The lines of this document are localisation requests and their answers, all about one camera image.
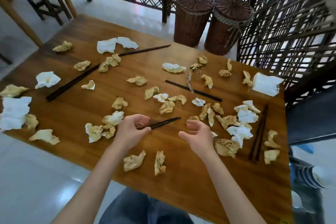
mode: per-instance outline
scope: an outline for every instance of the stack of plates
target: stack of plates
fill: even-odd
[[[305,186],[316,189],[326,188],[324,179],[328,176],[325,169],[321,167],[296,166],[296,178]]]

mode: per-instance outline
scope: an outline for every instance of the tile floor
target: tile floor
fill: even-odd
[[[174,14],[167,24],[161,23],[161,12],[121,0],[72,0],[78,13],[158,37],[173,39]],[[61,29],[56,20],[46,17],[41,21],[26,0],[15,0],[15,10],[35,30],[43,42]],[[65,25],[69,20],[62,13]],[[207,28],[198,49],[203,48]],[[0,79],[37,50],[33,42],[17,27],[12,19],[0,10],[0,52],[13,61],[8,66],[0,61]],[[236,56],[236,47],[227,55]],[[336,140],[314,144],[315,153],[306,154],[294,147],[296,157],[314,165],[336,169],[334,149]],[[0,134],[0,223],[48,223],[70,200],[89,175],[89,171],[54,155]],[[112,200],[124,189],[110,182],[95,223]],[[336,188],[323,191],[326,224],[334,223]],[[208,223],[191,216],[195,224]]]

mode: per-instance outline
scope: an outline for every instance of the wicker basket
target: wicker basket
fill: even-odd
[[[242,0],[215,0],[215,9],[205,40],[205,49],[215,55],[227,54],[254,16],[253,8]]]
[[[213,0],[176,0],[174,41],[196,46],[213,9]]]

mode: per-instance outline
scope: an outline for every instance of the person's leg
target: person's leg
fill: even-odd
[[[126,188],[107,207],[99,224],[116,223],[121,219],[124,223],[129,220],[136,224],[147,224],[148,205],[149,200],[146,194]]]
[[[150,197],[148,207],[148,224],[166,223],[194,224],[185,211]]]

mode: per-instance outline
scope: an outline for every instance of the black chopstick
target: black chopstick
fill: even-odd
[[[250,155],[249,155],[249,160],[251,160],[251,161],[253,159],[254,150],[255,150],[255,147],[257,146],[258,142],[259,143],[258,143],[258,148],[257,148],[256,160],[257,161],[259,160],[261,146],[263,144],[263,134],[264,134],[265,124],[266,124],[267,112],[268,112],[268,104],[265,106],[265,108],[262,112],[262,117],[261,117],[260,123],[258,125],[257,135],[256,135],[256,138],[253,142],[253,146],[252,146],[252,149],[251,149],[251,152],[250,152]]]
[[[164,45],[164,46],[157,46],[157,47],[153,47],[153,48],[147,48],[147,49],[135,50],[135,51],[130,51],[130,52],[124,52],[124,53],[119,54],[119,56],[125,56],[125,55],[129,55],[129,54],[135,54],[135,53],[141,53],[141,52],[149,52],[149,51],[153,51],[153,50],[167,48],[169,46],[170,45]],[[59,89],[55,90],[54,92],[50,93],[46,97],[46,100],[48,102],[53,101],[55,98],[57,98],[59,95],[61,95],[62,93],[64,93],[68,89],[70,89],[76,83],[78,83],[79,81],[81,81],[82,79],[84,79],[85,77],[87,77],[90,73],[92,73],[93,71],[97,70],[99,68],[99,66],[100,66],[100,64],[95,65],[91,69],[89,69],[89,70],[85,71],[84,73],[82,73],[81,75],[77,76],[72,81],[70,81],[67,84],[63,85],[62,87],[60,87]]]
[[[151,124],[151,125],[147,125],[147,126],[144,126],[144,127],[141,127],[141,128],[138,128],[138,129],[143,129],[143,128],[146,128],[146,127],[150,127],[151,129],[155,129],[155,128],[159,128],[163,125],[166,125],[170,122],[173,122],[173,121],[176,121],[176,120],[179,120],[181,119],[181,117],[175,117],[175,118],[171,118],[171,119],[168,119],[168,120],[164,120],[164,121],[161,121],[161,122],[158,122],[158,123],[154,123],[154,124]]]
[[[169,84],[178,86],[178,87],[180,87],[180,88],[183,88],[183,89],[185,89],[185,90],[191,91],[191,90],[189,89],[189,87],[184,86],[184,85],[181,85],[181,84],[178,84],[178,83],[176,83],[176,82],[171,82],[171,81],[169,81],[169,80],[166,80],[166,82],[169,83]],[[212,96],[212,95],[209,95],[209,94],[204,93],[204,92],[199,91],[199,90],[194,90],[194,92],[197,93],[197,94],[199,94],[199,95],[202,95],[202,96],[211,98],[211,99],[213,99],[213,100],[216,100],[216,101],[218,101],[218,102],[222,102],[222,101],[223,101],[221,98],[214,97],[214,96]]]

